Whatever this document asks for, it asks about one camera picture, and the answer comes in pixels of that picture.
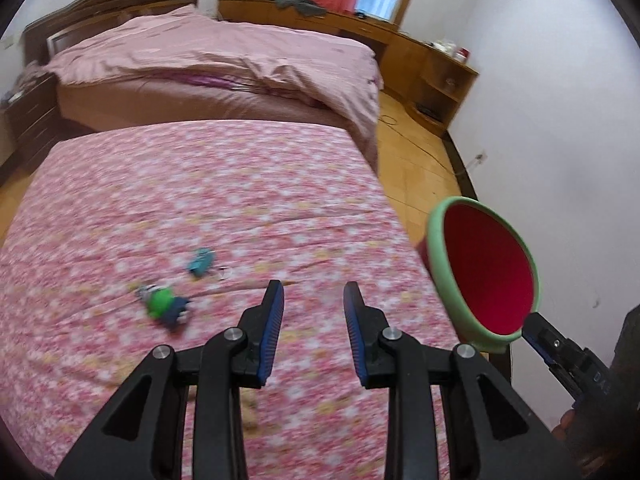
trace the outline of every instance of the triangular cutout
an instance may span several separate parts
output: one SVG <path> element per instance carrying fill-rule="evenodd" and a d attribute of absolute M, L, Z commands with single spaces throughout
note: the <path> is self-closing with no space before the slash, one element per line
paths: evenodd
<path fill-rule="evenodd" d="M 481 375 L 478 385 L 495 440 L 507 440 L 529 431 L 524 419 L 487 376 Z"/>
<path fill-rule="evenodd" d="M 107 435 L 117 436 L 132 442 L 138 437 L 142 412 L 145 408 L 146 398 L 151 388 L 151 377 L 144 376 L 132 389 L 127 397 L 120 403 L 113 415 L 102 428 Z"/>

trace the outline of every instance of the electrical outlet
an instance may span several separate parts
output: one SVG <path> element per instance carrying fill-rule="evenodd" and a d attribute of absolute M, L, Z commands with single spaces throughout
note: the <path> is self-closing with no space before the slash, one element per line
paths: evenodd
<path fill-rule="evenodd" d="M 14 44 L 14 35 L 7 34 L 2 40 L 0 40 L 0 48 L 2 50 L 8 49 L 10 46 Z"/>
<path fill-rule="evenodd" d="M 482 152 L 476 155 L 476 160 L 478 161 L 478 164 L 482 164 L 484 161 L 487 160 L 487 158 L 488 158 L 488 155 L 486 154 L 485 150 L 482 150 Z"/>

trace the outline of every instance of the pink floral fabric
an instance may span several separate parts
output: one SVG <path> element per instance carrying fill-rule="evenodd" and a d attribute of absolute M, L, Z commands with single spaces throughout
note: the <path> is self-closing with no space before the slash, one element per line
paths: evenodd
<path fill-rule="evenodd" d="M 211 248 L 231 276 L 194 281 Z M 344 283 L 424 343 L 449 322 L 417 253 L 348 134 L 260 121 L 156 124 L 55 146 L 0 253 L 0 414 L 35 465 L 55 471 L 122 380 L 156 345 L 201 345 L 285 285 L 273 375 L 245 434 L 251 478 L 382 478 L 387 393 L 355 375 Z M 132 292 L 193 299 L 170 335 Z M 441 476 L 447 476 L 438 410 Z M 190 478 L 193 413 L 186 421 Z"/>

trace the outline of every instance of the dark cloth on desk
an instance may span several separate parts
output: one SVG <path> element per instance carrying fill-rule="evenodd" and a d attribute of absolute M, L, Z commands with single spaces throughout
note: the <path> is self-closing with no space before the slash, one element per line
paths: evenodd
<path fill-rule="evenodd" d="M 326 9 L 319 6 L 313 0 L 273 0 L 276 7 L 279 9 L 286 9 L 293 6 L 303 16 L 324 16 Z"/>

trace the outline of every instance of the wooden headboard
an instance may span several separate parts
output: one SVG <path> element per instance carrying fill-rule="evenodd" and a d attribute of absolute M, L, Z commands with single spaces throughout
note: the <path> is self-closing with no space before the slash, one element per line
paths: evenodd
<path fill-rule="evenodd" d="M 49 62 L 58 52 L 122 22 L 125 14 L 162 14 L 198 0 L 76 0 L 28 25 L 22 34 L 24 62 Z"/>

